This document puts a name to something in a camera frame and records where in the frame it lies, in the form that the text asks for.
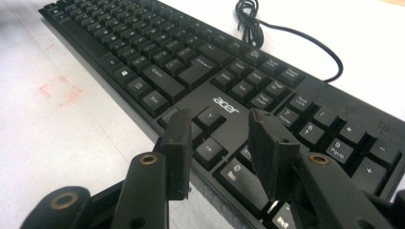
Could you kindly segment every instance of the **ctrl key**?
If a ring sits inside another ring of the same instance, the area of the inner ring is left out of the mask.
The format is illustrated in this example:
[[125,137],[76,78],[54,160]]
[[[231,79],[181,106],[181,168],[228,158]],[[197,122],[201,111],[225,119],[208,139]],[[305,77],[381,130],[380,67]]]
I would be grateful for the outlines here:
[[160,93],[152,91],[140,101],[140,106],[152,117],[157,117],[169,108],[170,103]]
[[258,219],[262,216],[268,204],[265,190],[259,179],[241,162],[236,158],[230,160],[217,179],[253,216]]

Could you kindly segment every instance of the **keyboard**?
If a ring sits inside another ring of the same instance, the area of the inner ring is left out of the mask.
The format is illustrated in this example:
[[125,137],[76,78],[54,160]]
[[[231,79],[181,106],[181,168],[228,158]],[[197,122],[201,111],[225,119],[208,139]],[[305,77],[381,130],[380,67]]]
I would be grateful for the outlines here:
[[158,135],[191,110],[191,182],[237,228],[293,223],[288,203],[268,201],[254,175],[251,108],[369,194],[390,200],[404,175],[404,122],[184,12],[145,0],[58,1],[39,12]]

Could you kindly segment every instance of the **keyboard frame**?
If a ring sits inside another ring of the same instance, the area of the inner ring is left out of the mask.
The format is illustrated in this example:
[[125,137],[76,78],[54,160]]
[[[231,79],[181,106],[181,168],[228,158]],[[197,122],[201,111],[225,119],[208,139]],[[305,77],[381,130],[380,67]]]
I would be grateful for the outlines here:
[[[97,73],[99,73],[102,78],[113,88],[115,92],[121,96],[128,105],[130,105],[136,113],[138,113],[141,118],[146,121],[146,123],[160,136],[163,135],[164,129],[159,125],[158,120],[165,114],[158,115],[157,117],[153,118],[149,115],[126,91],[121,88],[117,82],[106,72],[104,71],[98,63],[88,54],[86,51],[81,48],[73,39],[72,37],[63,31],[63,29],[43,10],[39,10],[39,12],[45,17],[46,22],[52,25],[54,30],[53,33],[56,31],[60,33],[57,36],[59,40],[64,39],[66,42],[62,42],[65,46],[67,43],[72,46],[91,66],[94,68]],[[288,63],[281,61],[287,67],[292,67],[296,69],[294,66],[289,65]],[[397,164],[395,165],[395,169],[392,172],[390,178],[384,185],[383,190],[381,191],[379,197],[390,200],[392,195],[394,194],[396,187],[399,181],[402,179],[405,173],[405,156],[404,156],[404,149],[405,149],[405,140],[400,139],[399,136],[405,136],[405,123],[401,122],[397,118],[391,116],[390,114],[386,114],[375,107],[351,96],[350,94],[346,94],[332,85],[324,83],[320,81],[318,78],[304,73],[306,80],[302,82],[297,88],[292,89],[291,93],[288,97],[283,99],[283,102],[280,102],[273,111],[278,111],[283,105],[286,104],[286,101],[289,101],[290,98],[295,96],[300,92],[302,89],[306,89],[306,94],[308,92],[312,92],[311,96],[316,98],[317,105],[328,105],[331,101],[335,107],[333,108],[339,114],[339,117],[343,120],[350,120],[359,122],[362,125],[367,125],[368,123],[375,123],[373,116],[368,116],[369,113],[373,113],[374,115],[378,115],[379,117],[383,117],[380,120],[378,125],[369,126],[368,134],[379,137],[384,136],[385,139],[389,139],[390,142],[397,145],[399,149],[401,149],[401,157]],[[203,87],[203,85],[210,84],[210,80],[215,77],[211,76],[208,80],[206,80],[199,88]],[[174,106],[178,106],[184,100],[181,99],[177,104]],[[199,112],[193,113],[193,118],[198,115]],[[239,150],[241,147],[244,146],[244,142],[241,143],[240,146],[235,147],[235,151]],[[192,161],[192,173],[190,176],[190,181],[195,185],[195,187],[205,196],[205,198],[211,202],[212,205],[230,222],[230,224],[234,227],[243,228],[243,226],[247,228],[265,228],[259,220],[257,220],[246,208],[242,205],[240,201],[235,199],[223,186],[219,183],[219,181],[213,176],[213,174],[217,173],[222,167],[224,167],[224,162],[230,160],[232,157],[235,156],[234,152],[228,153],[222,160],[219,162],[211,171],[206,171],[199,162],[193,157]],[[103,191],[102,193],[95,195],[93,197],[94,202],[102,202],[104,199],[114,199],[114,194],[116,194],[117,190],[120,190],[119,185],[121,183],[116,184],[115,186],[111,187]],[[113,202],[109,202],[107,212],[111,211],[111,205]]]

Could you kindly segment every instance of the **black cable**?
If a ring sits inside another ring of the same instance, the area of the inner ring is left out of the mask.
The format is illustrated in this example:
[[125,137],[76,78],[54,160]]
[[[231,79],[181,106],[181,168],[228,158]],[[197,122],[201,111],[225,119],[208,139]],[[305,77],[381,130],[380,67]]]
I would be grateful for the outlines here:
[[265,39],[264,39],[263,31],[262,31],[262,28],[260,27],[260,24],[263,24],[266,27],[269,27],[274,30],[287,31],[287,32],[293,33],[295,35],[304,37],[308,41],[317,45],[319,48],[321,48],[323,51],[325,51],[328,55],[330,55],[330,57],[333,58],[333,60],[336,62],[337,67],[338,67],[337,74],[332,78],[324,80],[324,82],[330,83],[333,80],[336,80],[337,78],[339,78],[340,75],[342,75],[342,73],[343,73],[342,61],[330,48],[328,48],[326,45],[324,45],[319,40],[317,40],[301,31],[296,31],[296,30],[286,28],[286,27],[271,25],[271,24],[268,24],[264,21],[257,19],[256,15],[259,11],[259,1],[258,0],[239,0],[238,3],[236,4],[235,11],[236,11],[236,13],[238,15],[238,19],[239,19],[238,30],[241,26],[244,26],[244,35],[242,37],[242,40],[245,41],[247,44],[250,44],[259,49],[263,46]]

